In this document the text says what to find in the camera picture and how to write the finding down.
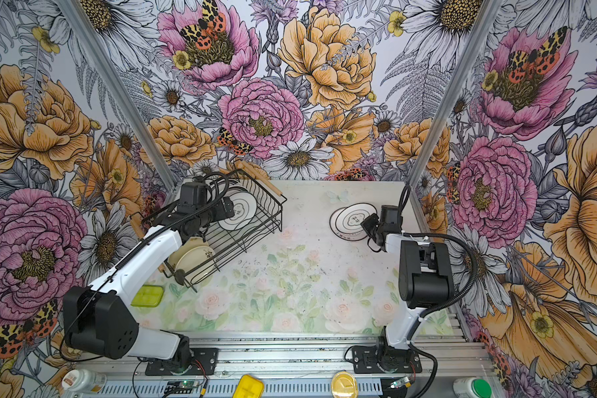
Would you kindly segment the white plate ring pattern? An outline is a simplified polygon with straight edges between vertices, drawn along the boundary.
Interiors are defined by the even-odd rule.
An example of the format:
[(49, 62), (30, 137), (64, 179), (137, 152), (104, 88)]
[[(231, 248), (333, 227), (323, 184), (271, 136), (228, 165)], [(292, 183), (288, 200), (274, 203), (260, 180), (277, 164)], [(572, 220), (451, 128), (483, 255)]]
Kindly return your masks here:
[(330, 230), (336, 237), (349, 242), (366, 239), (362, 223), (372, 215), (376, 215), (376, 207), (369, 203), (339, 208), (330, 216)]

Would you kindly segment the black wire dish rack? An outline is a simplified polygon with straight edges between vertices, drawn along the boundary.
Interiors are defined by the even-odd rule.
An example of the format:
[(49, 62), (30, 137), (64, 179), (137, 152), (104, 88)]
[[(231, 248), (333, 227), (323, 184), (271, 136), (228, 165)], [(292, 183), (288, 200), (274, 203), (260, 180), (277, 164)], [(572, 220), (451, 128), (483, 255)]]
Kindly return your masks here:
[(283, 228), (285, 196), (250, 164), (186, 179), (174, 202), (146, 217), (147, 243), (131, 251), (126, 289), (158, 268), (194, 290), (267, 235)]

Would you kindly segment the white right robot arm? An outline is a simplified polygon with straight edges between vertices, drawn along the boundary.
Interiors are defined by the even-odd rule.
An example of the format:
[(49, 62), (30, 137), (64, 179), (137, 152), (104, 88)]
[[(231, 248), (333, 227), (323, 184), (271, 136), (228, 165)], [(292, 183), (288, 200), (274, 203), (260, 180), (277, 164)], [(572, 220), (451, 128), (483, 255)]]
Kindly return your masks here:
[(455, 295), (449, 248), (425, 236), (407, 236), (398, 225), (381, 222), (376, 214), (364, 220), (362, 227), (381, 250), (398, 256), (401, 300), (393, 320), (384, 328), (375, 357), (366, 355), (364, 366), (375, 365), (386, 373), (420, 371), (412, 343), (426, 317)]

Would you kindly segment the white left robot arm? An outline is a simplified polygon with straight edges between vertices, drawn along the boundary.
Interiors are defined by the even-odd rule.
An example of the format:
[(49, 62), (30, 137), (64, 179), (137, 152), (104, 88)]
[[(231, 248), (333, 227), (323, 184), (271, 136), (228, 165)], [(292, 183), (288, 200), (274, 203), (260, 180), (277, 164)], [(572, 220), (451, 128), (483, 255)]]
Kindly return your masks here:
[(130, 307), (154, 271), (182, 249), (185, 238), (233, 214), (231, 201), (224, 199), (195, 207), (175, 204), (113, 268), (65, 294), (61, 346), (89, 353), (92, 359), (130, 356), (176, 373), (187, 371), (193, 363), (189, 339), (140, 326)]

